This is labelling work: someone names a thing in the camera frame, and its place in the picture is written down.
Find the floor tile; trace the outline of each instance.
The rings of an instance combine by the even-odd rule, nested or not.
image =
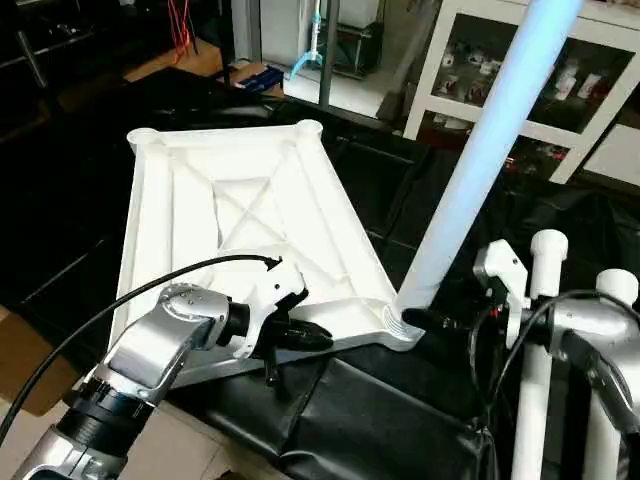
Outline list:
[[[215,428],[207,425],[206,423],[198,420],[193,415],[181,410],[179,408],[174,407],[169,402],[162,402],[160,407],[158,407],[162,412],[172,416],[180,420],[185,425],[193,428],[195,431],[201,433],[205,437],[209,437],[210,439],[220,443],[224,439],[224,434]]]
[[[200,480],[218,442],[156,410],[129,451],[121,480]]]
[[[0,399],[0,420],[9,409],[9,403]],[[58,403],[49,413],[35,417],[27,412],[20,412],[9,431],[2,448],[0,448],[0,478],[11,478],[33,447],[49,426],[56,423],[67,407]]]
[[[242,474],[246,480],[290,480],[273,468],[265,458],[226,439],[207,467],[202,480],[215,480],[228,470]]]

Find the white pvc pipe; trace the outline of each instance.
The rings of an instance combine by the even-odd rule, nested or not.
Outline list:
[[[483,113],[392,305],[396,327],[409,307],[429,306],[533,107],[583,0],[531,0]]]
[[[626,270],[605,270],[596,279],[596,289],[632,305],[638,298],[638,279]],[[611,424],[597,395],[592,394],[583,480],[615,480],[618,476],[619,454],[620,432]]]
[[[557,230],[542,230],[531,240],[533,268],[529,295],[555,297],[560,290],[562,262],[569,242]],[[522,364],[516,438],[513,448],[513,480],[539,480],[547,426],[551,355],[544,347],[527,345]]]

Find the light blue tube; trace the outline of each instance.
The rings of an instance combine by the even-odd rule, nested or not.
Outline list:
[[[428,307],[552,71],[583,0],[531,0],[392,311]],[[408,337],[421,331],[402,322]]]

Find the metal pole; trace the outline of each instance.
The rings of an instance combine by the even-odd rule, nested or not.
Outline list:
[[[220,0],[218,4],[220,12],[220,56],[222,57],[222,74],[224,76],[224,86],[231,88],[231,77],[229,64],[231,63],[231,49],[233,48],[233,17],[231,14],[231,0]]]
[[[260,28],[260,0],[248,0],[249,59],[262,63],[262,30]]]
[[[327,42],[320,76],[320,107],[329,107],[329,95],[331,93],[331,76],[333,74],[333,61],[336,55],[336,42],[338,41],[338,16],[340,15],[340,0],[327,0]]]
[[[428,307],[544,87],[583,0],[532,0],[409,272],[388,328],[417,341],[402,311]]]
[[[41,90],[46,90],[48,87],[47,79],[40,69],[40,64],[38,64],[38,60],[36,60],[36,56],[33,53],[31,45],[29,44],[27,35],[24,33],[24,31],[18,30],[16,32],[16,39],[18,40],[18,45],[20,45],[22,54],[27,59],[27,63],[29,64],[29,68],[31,69],[31,73],[33,74],[33,78],[36,80],[38,87]]]

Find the white tray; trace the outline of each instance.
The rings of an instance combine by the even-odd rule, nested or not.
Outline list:
[[[389,279],[342,188],[320,134],[322,125],[158,132],[127,136],[136,155],[118,296],[194,262],[231,253],[293,260],[309,297],[291,316],[315,322],[335,350],[415,341],[395,331]],[[236,302],[248,294],[259,262],[233,262],[186,274]],[[110,344],[156,303],[158,287],[118,309]],[[278,352],[278,361],[308,354]],[[194,352],[175,386],[262,366],[226,348]]]

